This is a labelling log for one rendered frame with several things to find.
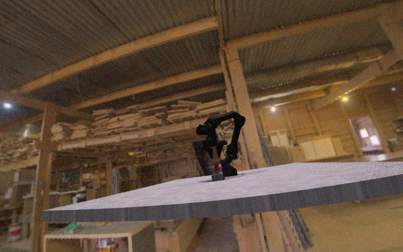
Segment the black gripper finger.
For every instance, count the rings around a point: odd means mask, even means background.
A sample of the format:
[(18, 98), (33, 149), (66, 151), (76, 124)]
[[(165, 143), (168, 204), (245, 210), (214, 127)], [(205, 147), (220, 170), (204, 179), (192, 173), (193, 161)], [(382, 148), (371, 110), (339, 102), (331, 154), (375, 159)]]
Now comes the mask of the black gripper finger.
[(220, 155), (221, 155), (221, 152), (222, 152), (223, 147), (224, 147), (224, 146), (216, 146), (216, 149), (217, 149), (217, 153), (218, 153), (218, 157), (219, 157), (219, 158), (220, 158)]
[(205, 150), (208, 152), (211, 159), (213, 159), (213, 149), (205, 149)]

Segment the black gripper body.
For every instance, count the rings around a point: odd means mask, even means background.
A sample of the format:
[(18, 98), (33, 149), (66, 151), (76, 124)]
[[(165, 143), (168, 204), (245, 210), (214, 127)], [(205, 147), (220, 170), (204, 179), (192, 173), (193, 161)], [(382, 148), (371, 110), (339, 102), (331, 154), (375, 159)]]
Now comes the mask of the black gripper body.
[(218, 137), (218, 136), (216, 136), (216, 134), (209, 134), (207, 137), (210, 137), (210, 136), (213, 137), (214, 143), (211, 142), (209, 145), (205, 145), (205, 146), (202, 145), (202, 146), (201, 146), (201, 150), (210, 149), (210, 147), (214, 147), (214, 146), (223, 146), (223, 145), (227, 145), (227, 141), (226, 141), (226, 140), (217, 141), (217, 137)]

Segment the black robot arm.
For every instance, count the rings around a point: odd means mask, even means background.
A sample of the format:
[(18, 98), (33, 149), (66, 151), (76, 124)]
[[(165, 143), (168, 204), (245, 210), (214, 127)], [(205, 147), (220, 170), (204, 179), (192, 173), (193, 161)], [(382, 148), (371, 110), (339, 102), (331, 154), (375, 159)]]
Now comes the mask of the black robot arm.
[[(228, 163), (229, 165), (233, 159), (237, 158), (237, 149), (238, 149), (237, 143), (238, 143), (241, 128), (245, 123), (245, 117), (241, 116), (236, 111), (230, 111), (230, 112), (222, 114), (222, 115), (210, 116), (203, 125), (199, 125), (196, 129), (197, 135), (216, 134), (215, 129), (217, 128), (217, 126), (222, 121), (225, 121), (225, 120), (228, 120), (231, 118), (234, 119), (235, 128), (234, 128), (231, 144), (227, 145), (227, 151), (226, 151), (227, 156), (223, 160), (224, 162)], [(202, 144), (203, 144), (203, 146), (205, 146), (205, 145), (209, 145), (211, 142), (214, 143), (214, 139), (212, 136), (207, 137), (206, 140), (202, 141)]]

